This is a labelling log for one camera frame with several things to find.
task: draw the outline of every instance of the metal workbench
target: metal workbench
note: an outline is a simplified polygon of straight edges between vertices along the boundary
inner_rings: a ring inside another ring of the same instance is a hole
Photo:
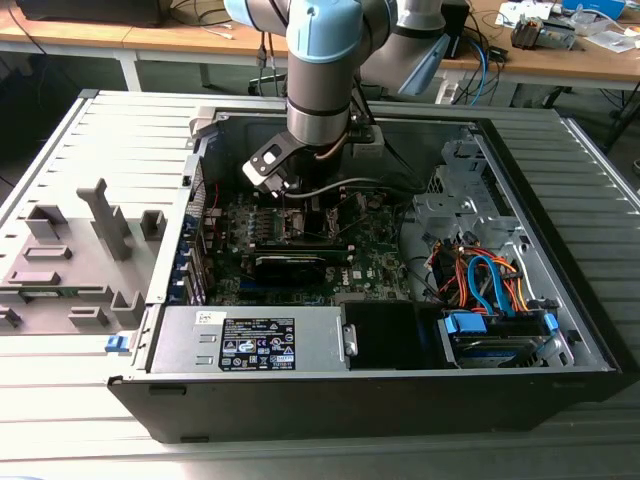
[[[73,192],[91,175],[125,216],[168,213],[192,144],[196,106],[279,101],[99,92],[80,98],[0,209],[0,272],[28,234],[29,203],[55,198],[89,216]],[[374,113],[490,118],[609,316],[640,360],[640,208],[571,121],[548,110],[372,104]],[[583,404],[528,433],[243,444],[162,445],[104,386],[130,363],[106,335],[0,337],[0,475],[39,478],[637,478],[640,384]]]

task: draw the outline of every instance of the sticker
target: sticker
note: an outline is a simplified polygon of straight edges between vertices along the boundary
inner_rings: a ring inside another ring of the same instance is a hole
[[[220,323],[222,371],[295,370],[293,318],[223,318]]]
[[[227,312],[196,312],[196,325],[222,325]]]

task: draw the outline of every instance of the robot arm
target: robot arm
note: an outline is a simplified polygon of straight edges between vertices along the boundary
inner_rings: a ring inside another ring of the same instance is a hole
[[[244,165],[251,182],[277,196],[289,187],[279,172],[286,160],[341,141],[361,67],[365,80],[400,93],[422,92],[448,45],[440,5],[441,0],[225,0],[234,20],[286,35],[289,48],[288,131]]]

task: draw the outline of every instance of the circuit board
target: circuit board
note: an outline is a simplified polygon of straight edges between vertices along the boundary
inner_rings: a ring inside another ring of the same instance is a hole
[[[209,303],[326,306],[408,299],[393,206],[381,195],[360,192],[343,193],[333,204],[265,207],[241,195],[223,204],[210,250],[215,287]],[[298,262],[291,272],[296,282],[260,281],[260,266],[268,261]],[[308,275],[300,275],[303,268]]]

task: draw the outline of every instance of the blue cable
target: blue cable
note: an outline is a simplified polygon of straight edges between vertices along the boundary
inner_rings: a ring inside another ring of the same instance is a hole
[[[509,299],[505,296],[504,291],[502,290],[502,278],[500,277],[500,270],[498,266],[493,263],[489,257],[484,255],[480,255],[478,257],[473,257],[469,262],[469,269],[467,270],[467,278],[469,280],[469,291],[471,295],[473,295],[478,302],[482,304],[484,308],[487,309],[487,313],[489,315],[493,315],[493,308],[485,298],[480,295],[478,289],[476,288],[476,276],[475,276],[475,267],[478,262],[485,262],[489,265],[489,271],[491,272],[491,276],[493,277],[493,290],[496,292],[496,299],[498,300],[498,306],[500,310],[507,314],[507,317],[515,317],[515,312],[511,308],[511,304],[509,303]]]
[[[478,101],[478,98],[480,98],[480,94],[484,89],[484,82],[487,79],[487,70],[489,70],[489,62],[487,61],[487,56],[482,51],[482,47],[478,45],[475,41],[471,40],[470,38],[468,38],[467,40],[469,40],[469,43],[473,45],[476,48],[476,50],[478,50],[478,53],[480,54],[480,59],[482,60],[482,79],[480,80],[480,86],[478,87],[476,96],[471,101],[471,105],[473,106]]]

